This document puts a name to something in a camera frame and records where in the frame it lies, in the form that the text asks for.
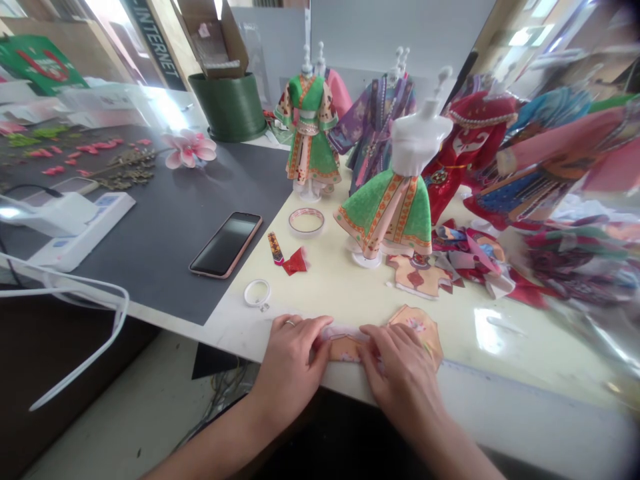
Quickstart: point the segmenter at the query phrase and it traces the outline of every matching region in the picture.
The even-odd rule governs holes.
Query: green dress
[[[420,175],[403,177],[385,170],[350,196],[333,217],[358,242],[365,258],[376,258],[383,241],[431,254],[429,194]]]
[[[338,123],[331,90],[322,77],[300,75],[289,80],[274,112],[290,127],[294,108],[300,111],[295,137],[287,162],[287,176],[298,185],[308,179],[324,184],[326,191],[340,182],[338,154],[327,141],[326,131]]]

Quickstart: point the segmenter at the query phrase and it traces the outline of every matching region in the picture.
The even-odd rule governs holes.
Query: tape roll
[[[293,226],[293,221],[304,215],[311,215],[313,217],[320,219],[320,226],[314,230],[299,230]],[[322,230],[325,228],[325,216],[322,214],[320,210],[312,209],[312,208],[303,208],[294,211],[289,216],[289,230],[294,237],[307,239],[317,237],[322,233]]]
[[[249,292],[251,288],[261,283],[267,287],[267,293],[265,294],[264,297],[260,299],[250,300]],[[245,303],[250,307],[261,308],[267,302],[267,300],[269,300],[270,296],[271,296],[271,286],[269,285],[269,282],[267,282],[266,280],[262,280],[262,279],[254,280],[250,282],[250,284],[248,284],[247,287],[245,288],[245,294],[244,294]]]

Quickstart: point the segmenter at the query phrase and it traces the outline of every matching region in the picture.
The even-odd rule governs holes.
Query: green bucket
[[[209,122],[209,136],[216,141],[238,143],[260,137],[267,130],[255,77],[210,79],[190,75],[189,84]]]

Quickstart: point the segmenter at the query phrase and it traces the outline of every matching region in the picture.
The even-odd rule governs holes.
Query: right hand
[[[429,352],[408,325],[363,325],[371,338],[360,357],[373,398],[391,424],[414,448],[437,438],[448,419]],[[384,373],[378,368],[382,357]]]

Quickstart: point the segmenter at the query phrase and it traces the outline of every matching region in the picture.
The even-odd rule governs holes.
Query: cardboard box
[[[223,2],[220,20],[213,0],[177,1],[182,14],[172,2],[175,14],[205,76],[244,77],[249,55],[227,0]]]

